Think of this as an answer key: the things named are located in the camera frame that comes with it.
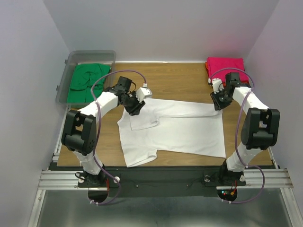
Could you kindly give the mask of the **white t shirt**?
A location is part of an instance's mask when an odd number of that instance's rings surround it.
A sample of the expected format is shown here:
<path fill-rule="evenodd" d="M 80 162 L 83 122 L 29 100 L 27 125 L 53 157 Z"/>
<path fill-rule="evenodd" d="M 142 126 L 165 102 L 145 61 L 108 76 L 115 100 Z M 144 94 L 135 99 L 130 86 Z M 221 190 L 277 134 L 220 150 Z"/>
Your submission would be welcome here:
<path fill-rule="evenodd" d="M 127 167 L 149 163 L 159 150 L 225 158 L 222 111 L 214 104 L 146 99 L 139 115 L 117 122 Z"/>

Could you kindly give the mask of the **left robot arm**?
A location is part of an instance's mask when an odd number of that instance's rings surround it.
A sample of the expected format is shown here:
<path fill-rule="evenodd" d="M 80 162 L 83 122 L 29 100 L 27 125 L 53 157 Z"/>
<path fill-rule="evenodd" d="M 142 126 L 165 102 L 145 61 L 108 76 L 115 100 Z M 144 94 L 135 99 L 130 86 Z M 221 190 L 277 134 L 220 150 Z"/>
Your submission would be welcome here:
<path fill-rule="evenodd" d="M 132 80 L 120 77 L 116 85 L 105 88 L 101 95 L 86 107 L 67 113 L 61 143 L 83 166 L 83 172 L 75 175 L 80 183 L 99 187 L 106 181 L 104 164 L 95 151 L 102 117 L 119 105 L 131 116 L 138 115 L 145 105 L 145 99 L 152 96 L 147 83 L 135 91 L 130 91 L 132 84 Z"/>

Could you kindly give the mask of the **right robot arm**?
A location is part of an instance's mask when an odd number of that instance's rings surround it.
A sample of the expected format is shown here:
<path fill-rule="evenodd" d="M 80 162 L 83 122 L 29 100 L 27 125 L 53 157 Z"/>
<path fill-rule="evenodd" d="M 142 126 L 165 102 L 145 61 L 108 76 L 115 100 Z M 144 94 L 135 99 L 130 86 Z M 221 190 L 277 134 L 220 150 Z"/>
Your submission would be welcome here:
<path fill-rule="evenodd" d="M 251 160 L 276 144 L 280 112 L 263 104 L 253 93 L 252 86 L 241 81 L 238 72 L 227 73 L 225 82 L 214 77 L 208 82 L 213 87 L 210 96 L 215 110 L 223 110 L 236 101 L 241 107 L 240 114 L 245 114 L 244 123 L 236 124 L 235 151 L 220 166 L 218 181 L 244 182 L 243 171 Z"/>

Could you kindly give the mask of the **pink folded t shirt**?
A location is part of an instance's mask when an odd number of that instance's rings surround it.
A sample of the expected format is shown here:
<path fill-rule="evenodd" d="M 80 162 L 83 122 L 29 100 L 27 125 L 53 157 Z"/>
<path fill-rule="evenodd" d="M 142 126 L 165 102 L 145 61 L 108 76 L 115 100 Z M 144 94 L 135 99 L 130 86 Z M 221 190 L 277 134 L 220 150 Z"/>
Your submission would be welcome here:
<path fill-rule="evenodd" d="M 211 77 L 217 71 L 225 68 L 245 70 L 243 58 L 208 57 L 205 67 L 208 72 L 208 77 Z M 249 81 L 249 77 L 245 73 L 237 70 L 223 70 L 215 74 L 212 79 L 218 78 L 225 84 L 225 75 L 229 72 L 238 72 L 240 74 L 241 82 L 247 83 Z"/>

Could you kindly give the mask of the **green t shirt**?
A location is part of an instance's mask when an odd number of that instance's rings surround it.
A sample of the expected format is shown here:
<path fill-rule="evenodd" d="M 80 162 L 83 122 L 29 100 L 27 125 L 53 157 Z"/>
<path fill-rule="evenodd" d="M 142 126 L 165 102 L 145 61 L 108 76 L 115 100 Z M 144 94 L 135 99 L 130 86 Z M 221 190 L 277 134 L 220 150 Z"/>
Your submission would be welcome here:
<path fill-rule="evenodd" d="M 72 104 L 92 102 L 94 99 L 91 95 L 91 87 L 110 70 L 109 65 L 100 63 L 77 65 L 72 75 L 67 102 Z"/>

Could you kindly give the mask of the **grey plastic bin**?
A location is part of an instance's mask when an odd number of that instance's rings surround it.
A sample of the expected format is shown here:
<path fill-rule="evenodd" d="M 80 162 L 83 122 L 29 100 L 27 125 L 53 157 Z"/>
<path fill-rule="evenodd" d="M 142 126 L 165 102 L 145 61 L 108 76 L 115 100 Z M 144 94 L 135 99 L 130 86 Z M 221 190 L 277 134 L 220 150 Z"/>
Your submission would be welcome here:
<path fill-rule="evenodd" d="M 110 66 L 110 72 L 115 71 L 116 52 L 113 50 L 78 50 L 69 54 L 65 60 L 60 84 L 57 86 L 56 103 L 71 108 L 83 108 L 88 103 L 69 102 L 68 93 L 72 81 L 72 75 L 77 65 L 100 63 Z"/>

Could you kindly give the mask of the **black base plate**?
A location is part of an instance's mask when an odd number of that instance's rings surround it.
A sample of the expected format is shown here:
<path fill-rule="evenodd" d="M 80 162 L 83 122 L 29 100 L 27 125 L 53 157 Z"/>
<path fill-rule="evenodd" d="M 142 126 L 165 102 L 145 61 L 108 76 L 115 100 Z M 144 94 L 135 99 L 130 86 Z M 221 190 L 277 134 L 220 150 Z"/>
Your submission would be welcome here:
<path fill-rule="evenodd" d="M 245 186 L 244 173 L 224 174 L 219 166 L 169 166 L 169 167 L 106 167 L 120 179 L 119 187 L 112 179 L 99 184 L 78 182 L 79 188 L 105 189 L 114 197 L 216 197 L 220 187 L 231 189 Z"/>

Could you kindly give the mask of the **aluminium frame rail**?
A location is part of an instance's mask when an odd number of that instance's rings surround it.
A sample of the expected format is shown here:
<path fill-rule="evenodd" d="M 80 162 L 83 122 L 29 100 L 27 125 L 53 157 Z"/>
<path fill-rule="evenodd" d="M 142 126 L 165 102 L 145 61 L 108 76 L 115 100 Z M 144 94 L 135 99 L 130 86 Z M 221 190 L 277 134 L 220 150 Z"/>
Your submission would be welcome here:
<path fill-rule="evenodd" d="M 261 173 L 259 170 L 247 169 L 244 171 L 245 185 L 237 184 L 238 189 L 258 189 L 262 186 L 264 188 L 293 188 L 290 175 L 287 169 L 264 169 Z M 128 182 L 135 188 L 139 186 L 173 186 L 178 185 L 188 188 L 193 186 L 199 180 L 152 180 L 151 183 L 142 180 L 128 180 Z M 40 175 L 38 183 L 39 190 L 102 190 L 106 187 L 88 187 L 78 184 L 78 178 L 75 176 L 75 171 L 43 171 Z"/>

